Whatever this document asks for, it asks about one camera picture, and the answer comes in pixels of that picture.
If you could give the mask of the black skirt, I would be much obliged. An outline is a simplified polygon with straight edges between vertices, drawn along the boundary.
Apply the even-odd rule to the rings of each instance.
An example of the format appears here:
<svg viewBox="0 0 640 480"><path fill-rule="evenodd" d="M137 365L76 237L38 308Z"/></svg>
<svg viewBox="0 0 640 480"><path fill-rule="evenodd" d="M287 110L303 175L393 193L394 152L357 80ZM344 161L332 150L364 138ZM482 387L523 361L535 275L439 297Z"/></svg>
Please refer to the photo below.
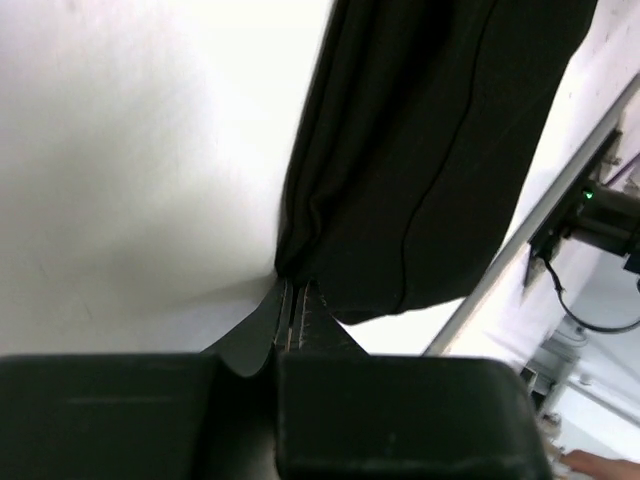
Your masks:
<svg viewBox="0 0 640 480"><path fill-rule="evenodd" d="M356 324L469 295L507 233L592 1L339 1L277 274Z"/></svg>

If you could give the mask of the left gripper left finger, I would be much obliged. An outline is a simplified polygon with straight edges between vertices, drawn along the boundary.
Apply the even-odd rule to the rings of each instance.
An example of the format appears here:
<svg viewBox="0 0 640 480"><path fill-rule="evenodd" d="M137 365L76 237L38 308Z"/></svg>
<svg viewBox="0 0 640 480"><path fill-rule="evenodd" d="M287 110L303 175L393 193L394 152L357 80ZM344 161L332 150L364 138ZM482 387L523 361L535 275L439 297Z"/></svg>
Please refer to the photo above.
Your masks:
<svg viewBox="0 0 640 480"><path fill-rule="evenodd" d="M278 281L200 353L1 360L5 479L274 479L270 372L291 310Z"/></svg>

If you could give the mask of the front aluminium rail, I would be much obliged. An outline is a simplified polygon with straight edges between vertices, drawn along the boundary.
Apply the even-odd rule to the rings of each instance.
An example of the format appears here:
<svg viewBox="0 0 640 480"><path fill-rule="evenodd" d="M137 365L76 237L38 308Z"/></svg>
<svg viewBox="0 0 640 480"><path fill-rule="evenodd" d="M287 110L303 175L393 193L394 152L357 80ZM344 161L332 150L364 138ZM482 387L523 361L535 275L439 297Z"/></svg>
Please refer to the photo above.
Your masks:
<svg viewBox="0 0 640 480"><path fill-rule="evenodd" d="M474 291L461 303L452 317L435 336L423 353L425 357L445 354L454 340L472 322L473 317L481 309L491 291L500 282L502 274L514 263L517 255L525 250L525 245L551 215L553 209L559 205L569 187L586 170L588 162L604 144L609 133L613 131L624 108L638 89L639 77L634 76L596 124L583 144L576 150L540 201L532 208L521 226L496 256Z"/></svg>

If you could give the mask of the bare human hand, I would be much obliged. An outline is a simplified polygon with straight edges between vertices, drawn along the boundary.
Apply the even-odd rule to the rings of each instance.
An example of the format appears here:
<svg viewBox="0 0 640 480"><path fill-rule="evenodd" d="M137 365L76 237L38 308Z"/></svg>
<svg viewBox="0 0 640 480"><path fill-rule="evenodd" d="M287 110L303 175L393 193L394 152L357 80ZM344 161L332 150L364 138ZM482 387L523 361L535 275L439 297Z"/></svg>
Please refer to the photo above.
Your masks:
<svg viewBox="0 0 640 480"><path fill-rule="evenodd" d="M561 457L572 471L599 480L639 480L640 466L624 459L610 459L583 450L573 450Z"/></svg>

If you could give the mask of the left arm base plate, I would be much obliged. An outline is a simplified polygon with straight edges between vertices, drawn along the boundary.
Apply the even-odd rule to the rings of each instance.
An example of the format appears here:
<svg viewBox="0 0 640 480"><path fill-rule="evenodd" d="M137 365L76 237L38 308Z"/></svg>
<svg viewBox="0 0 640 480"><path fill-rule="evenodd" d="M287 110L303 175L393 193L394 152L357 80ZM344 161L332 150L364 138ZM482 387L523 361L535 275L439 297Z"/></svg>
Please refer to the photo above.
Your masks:
<svg viewBox="0 0 640 480"><path fill-rule="evenodd" d="M563 191L556 206L529 241L531 257L544 256L553 250L552 245L563 236L563 222L584 202L583 191L589 190L594 183L600 182L600 165L609 153L617 151L621 137L621 130L614 127L595 152L589 156L586 164Z"/></svg>

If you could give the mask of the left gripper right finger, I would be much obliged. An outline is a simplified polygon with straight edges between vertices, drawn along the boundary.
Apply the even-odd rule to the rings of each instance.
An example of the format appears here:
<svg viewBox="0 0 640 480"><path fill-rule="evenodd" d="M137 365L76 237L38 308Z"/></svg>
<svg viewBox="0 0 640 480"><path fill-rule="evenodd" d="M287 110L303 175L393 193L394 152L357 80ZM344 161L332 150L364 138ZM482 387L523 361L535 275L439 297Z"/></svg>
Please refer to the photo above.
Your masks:
<svg viewBox="0 0 640 480"><path fill-rule="evenodd" d="M297 295L277 362L283 479L548 479L529 393L486 358L374 356Z"/></svg>

